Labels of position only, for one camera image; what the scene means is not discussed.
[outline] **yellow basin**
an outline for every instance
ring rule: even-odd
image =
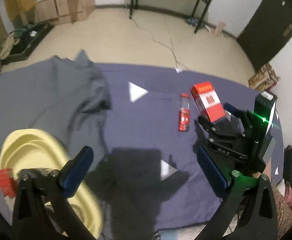
[[[49,133],[38,129],[16,130],[4,141],[0,154],[0,170],[12,168],[14,179],[22,169],[48,168],[61,170],[69,161],[66,150]],[[97,239],[102,231],[102,210],[85,182],[74,197],[68,199],[86,228]]]

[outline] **door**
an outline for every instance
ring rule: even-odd
[[[292,37],[292,1],[262,0],[237,41],[254,69],[269,62]]]

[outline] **red and white box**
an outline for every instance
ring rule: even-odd
[[[225,116],[225,110],[210,82],[195,84],[190,92],[201,115],[207,117],[211,122]]]
[[[16,197],[16,189],[11,168],[0,170],[0,188],[4,197]]]

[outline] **baseboard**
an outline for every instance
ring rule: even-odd
[[[127,4],[127,6],[126,6],[125,4],[104,4],[104,5],[96,5],[95,8],[96,9],[106,9],[106,8],[127,8],[127,7],[129,8],[130,5]],[[176,17],[180,17],[180,18],[189,18],[189,15],[186,15],[183,13],[178,13],[175,11],[157,8],[157,7],[146,6],[146,5],[139,5],[138,10],[157,12],[157,13],[167,14],[167,15],[176,16]],[[211,28],[216,28],[216,25],[214,25],[214,24],[211,24],[208,22],[204,22],[204,24],[206,24],[207,26],[209,26]],[[229,36],[235,40],[237,39],[236,36],[232,35],[228,31],[223,30],[222,33],[226,34],[227,36]]]

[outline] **white label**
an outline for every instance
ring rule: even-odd
[[[201,94],[199,96],[206,109],[212,106],[215,106],[217,104],[220,104],[220,100],[217,96],[217,93],[214,90],[211,92]]]
[[[35,32],[35,31],[32,31],[32,32],[30,33],[30,35],[31,35],[32,37],[35,37],[36,34],[37,34],[37,32]]]
[[[264,91],[264,92],[261,92],[261,95],[268,99],[269,101],[271,101],[273,99],[273,95],[272,94],[269,94],[267,91]]]

